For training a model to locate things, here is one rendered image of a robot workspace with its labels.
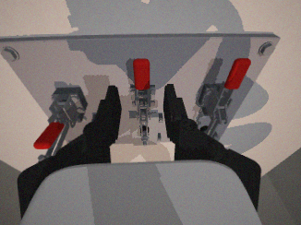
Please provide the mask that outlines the toggle clamp with red handle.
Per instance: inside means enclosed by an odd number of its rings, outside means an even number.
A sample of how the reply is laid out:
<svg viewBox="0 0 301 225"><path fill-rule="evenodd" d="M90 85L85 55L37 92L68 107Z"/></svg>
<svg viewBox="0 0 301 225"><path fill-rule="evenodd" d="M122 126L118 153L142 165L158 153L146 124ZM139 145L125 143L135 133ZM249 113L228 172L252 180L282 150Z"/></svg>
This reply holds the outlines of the toggle clamp with red handle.
<svg viewBox="0 0 301 225"><path fill-rule="evenodd" d="M233 101L231 97L234 90L239 89L250 64L248 58L237 58L225 82L203 85L199 105L206 107L211 122L209 126L204 125L200 128L202 132L212 137L219 124L228 123L227 111Z"/></svg>
<svg viewBox="0 0 301 225"><path fill-rule="evenodd" d="M53 103L49 107L52 113L47 120L49 125L33 144L36 149L48 149L45 155L42 154L38 157L39 161L50 157L53 151L53 156L56 154L64 143L69 126L70 128L75 126L79 114L84 113L88 106L81 87L57 88L51 97ZM54 122L55 119L56 122ZM60 136L62 130L63 133ZM58 138L59 141L56 145Z"/></svg>

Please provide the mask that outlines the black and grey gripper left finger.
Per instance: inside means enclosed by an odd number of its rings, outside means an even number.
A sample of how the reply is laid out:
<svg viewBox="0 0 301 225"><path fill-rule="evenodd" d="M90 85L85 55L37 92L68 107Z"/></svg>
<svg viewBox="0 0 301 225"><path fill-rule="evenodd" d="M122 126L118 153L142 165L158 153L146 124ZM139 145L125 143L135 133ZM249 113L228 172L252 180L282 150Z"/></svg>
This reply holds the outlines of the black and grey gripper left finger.
<svg viewBox="0 0 301 225"><path fill-rule="evenodd" d="M118 139L121 112L118 88L109 86L94 122L85 125L83 134L18 176L21 219L40 184L51 173L75 165L111 162L110 146Z"/></svg>

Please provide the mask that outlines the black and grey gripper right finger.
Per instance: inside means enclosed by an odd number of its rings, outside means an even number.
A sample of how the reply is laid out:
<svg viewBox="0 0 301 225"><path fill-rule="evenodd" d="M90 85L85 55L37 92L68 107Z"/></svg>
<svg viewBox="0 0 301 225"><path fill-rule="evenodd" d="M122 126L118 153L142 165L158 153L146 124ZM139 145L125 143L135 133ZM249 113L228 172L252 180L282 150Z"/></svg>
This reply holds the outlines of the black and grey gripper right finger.
<svg viewBox="0 0 301 225"><path fill-rule="evenodd" d="M163 113L167 137L175 144L174 160L212 160L228 166L240 178L258 212L261 177L258 163L226 149L222 143L200 131L198 124L187 117L183 99L176 97L174 84L164 87Z"/></svg>

